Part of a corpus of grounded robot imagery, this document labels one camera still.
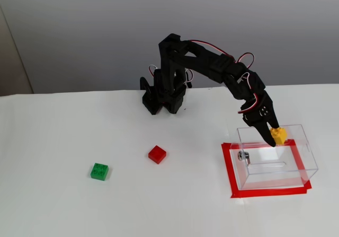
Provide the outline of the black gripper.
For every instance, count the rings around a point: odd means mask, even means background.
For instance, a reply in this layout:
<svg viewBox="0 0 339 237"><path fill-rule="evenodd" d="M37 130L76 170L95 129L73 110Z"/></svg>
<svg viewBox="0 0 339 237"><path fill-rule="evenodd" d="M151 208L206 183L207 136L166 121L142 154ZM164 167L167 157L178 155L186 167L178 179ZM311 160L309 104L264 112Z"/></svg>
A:
<svg viewBox="0 0 339 237"><path fill-rule="evenodd" d="M272 128L279 128L279 123L273 109L273 101L266 91L246 98L245 103L240 107L239 114L243 115L244 121L249 126L255 127L268 145L276 146L267 123Z"/></svg>

